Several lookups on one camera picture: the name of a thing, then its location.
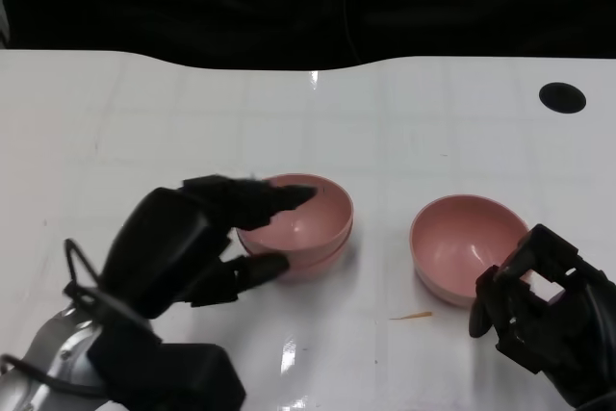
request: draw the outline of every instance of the bowl rim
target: bowl rim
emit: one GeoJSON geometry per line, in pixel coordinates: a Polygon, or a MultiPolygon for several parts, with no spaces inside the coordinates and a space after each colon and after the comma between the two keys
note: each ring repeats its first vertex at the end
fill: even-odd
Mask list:
{"type": "MultiPolygon", "coordinates": [[[[329,243],[331,243],[333,241],[338,240],[339,238],[341,238],[341,235],[344,235],[348,231],[348,226],[351,223],[353,223],[353,217],[355,216],[355,207],[353,205],[353,200],[351,199],[350,194],[348,194],[347,190],[345,190],[343,187],[341,187],[339,184],[337,184],[333,180],[330,180],[329,178],[322,177],[320,175],[315,175],[313,173],[281,173],[279,175],[274,175],[272,177],[265,178],[264,180],[271,181],[271,180],[276,180],[276,179],[284,178],[284,177],[297,177],[297,176],[324,180],[325,182],[333,185],[334,187],[338,188],[341,192],[343,192],[345,194],[345,197],[348,200],[348,205],[350,206],[350,214],[349,214],[348,219],[345,222],[345,225],[332,238],[329,238],[329,239],[327,239],[325,241],[322,241],[322,242],[318,242],[316,244],[312,244],[310,246],[293,246],[293,247],[284,247],[283,248],[283,247],[273,247],[272,245],[270,245],[268,243],[257,243],[257,244],[262,245],[264,247],[268,247],[268,248],[272,249],[273,251],[279,251],[279,252],[297,252],[297,251],[300,251],[300,250],[314,249],[315,247],[321,247],[322,245],[326,245],[326,244],[329,244],[329,243]]],[[[246,241],[245,233],[247,233],[247,231],[238,228],[237,232],[238,232],[238,237],[242,238],[242,236],[244,236],[243,241],[245,242],[246,241]]]]}
{"type": "MultiPolygon", "coordinates": [[[[302,272],[304,270],[309,270],[311,267],[314,267],[316,265],[319,265],[319,264],[322,264],[324,262],[327,262],[329,259],[334,257],[334,255],[337,252],[340,252],[340,250],[348,244],[348,242],[350,241],[350,236],[352,235],[352,233],[353,233],[353,226],[351,224],[351,228],[348,230],[348,233],[346,234],[345,239],[332,252],[327,254],[325,257],[321,257],[316,262],[312,262],[312,263],[310,263],[308,265],[297,265],[295,267],[292,267],[292,268],[290,268],[288,270],[288,272],[292,272],[293,274],[295,274],[296,272],[300,273],[300,272],[302,272]]],[[[256,257],[256,258],[259,257],[259,254],[253,254],[252,252],[250,252],[250,250],[245,246],[244,241],[242,241],[242,237],[239,236],[239,235],[238,235],[238,240],[240,241],[240,244],[242,245],[242,247],[246,251],[246,254],[248,254],[249,257],[256,257]]]]}
{"type": "Polygon", "coordinates": [[[485,196],[480,196],[479,194],[448,194],[446,196],[441,196],[437,199],[434,199],[433,201],[430,201],[428,204],[426,204],[425,206],[422,207],[422,209],[415,215],[415,218],[413,218],[413,223],[411,223],[411,229],[409,231],[409,235],[408,235],[408,243],[409,243],[409,247],[411,250],[411,257],[413,258],[413,263],[414,265],[416,265],[417,267],[420,268],[420,270],[422,271],[423,275],[428,278],[432,284],[434,284],[435,286],[439,287],[440,289],[442,289],[443,291],[450,293],[452,295],[456,295],[456,296],[462,296],[462,297],[472,297],[475,298],[475,295],[468,295],[468,294],[462,294],[462,293],[458,293],[456,291],[452,291],[449,288],[446,288],[440,284],[438,284],[436,281],[434,281],[434,279],[432,279],[432,276],[430,275],[430,273],[428,273],[425,268],[422,266],[420,260],[417,258],[416,256],[416,252],[415,252],[415,248],[413,246],[413,234],[415,232],[415,225],[417,224],[418,219],[422,216],[422,214],[429,209],[430,207],[432,207],[433,205],[442,202],[442,201],[446,201],[448,199],[452,199],[455,197],[466,197],[466,198],[472,198],[472,199],[480,199],[482,201],[485,202],[490,202],[496,206],[502,207],[506,212],[508,212],[509,214],[511,214],[526,230],[526,232],[528,232],[529,228],[528,228],[528,224],[515,212],[513,212],[511,209],[509,209],[507,206],[505,206],[504,204],[495,201],[494,199],[490,199],[489,197],[485,197],[485,196]]]}

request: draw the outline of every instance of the robotic hand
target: robotic hand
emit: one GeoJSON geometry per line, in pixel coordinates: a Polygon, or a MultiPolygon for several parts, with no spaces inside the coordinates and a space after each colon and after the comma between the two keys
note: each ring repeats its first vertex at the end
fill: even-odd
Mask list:
{"type": "Polygon", "coordinates": [[[577,411],[616,410],[616,286],[578,250],[535,226],[498,268],[476,282],[469,331],[494,325],[497,350],[544,374],[577,411]],[[564,291],[550,301],[520,279],[534,270],[564,291]]]}
{"type": "Polygon", "coordinates": [[[96,274],[64,243],[72,304],[38,332],[23,359],[2,355],[0,411],[93,411],[106,401],[129,411],[237,411],[245,392],[224,350],[164,344],[148,320],[174,302],[231,302],[289,268],[280,254],[221,262],[233,227],[254,229],[315,195],[209,176],[144,198],[96,274]],[[77,257],[95,287],[77,281],[77,257]]]}

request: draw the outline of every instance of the stacked pink bowls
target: stacked pink bowls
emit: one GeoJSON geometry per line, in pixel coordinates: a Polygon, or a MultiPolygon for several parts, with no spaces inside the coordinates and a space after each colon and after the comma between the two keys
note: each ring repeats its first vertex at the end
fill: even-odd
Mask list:
{"type": "Polygon", "coordinates": [[[281,212],[271,224],[253,231],[238,230],[251,255],[281,252],[291,269],[283,278],[318,276],[342,257],[353,223],[353,203],[338,184],[309,174],[285,174],[268,179],[275,186],[308,185],[317,195],[294,211],[281,212]]]}

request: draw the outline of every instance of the black hole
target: black hole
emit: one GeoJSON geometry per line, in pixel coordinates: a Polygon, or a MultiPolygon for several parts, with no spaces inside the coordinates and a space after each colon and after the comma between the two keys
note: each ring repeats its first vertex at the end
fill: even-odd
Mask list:
{"type": "Polygon", "coordinates": [[[572,115],[586,107],[586,97],[580,89],[563,82],[546,84],[539,90],[541,102],[557,113],[572,115]]]}

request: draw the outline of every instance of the white table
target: white table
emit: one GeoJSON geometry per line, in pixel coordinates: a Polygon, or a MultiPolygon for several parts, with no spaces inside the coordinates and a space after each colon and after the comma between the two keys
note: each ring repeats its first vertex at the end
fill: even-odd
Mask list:
{"type": "Polygon", "coordinates": [[[66,304],[63,238],[100,268],[157,186],[305,171],[352,195],[354,258],[311,284],[177,305],[155,322],[167,341],[226,347],[250,411],[567,409],[545,377],[495,351],[494,335],[470,339],[466,311],[426,292],[408,229],[430,200],[478,193],[545,222],[616,277],[615,76],[608,61],[408,58],[234,72],[2,51],[0,349],[22,354],[66,304]],[[579,87],[586,109],[545,108],[538,91],[552,81],[579,87]],[[389,320],[423,311],[434,316],[389,320]]]}

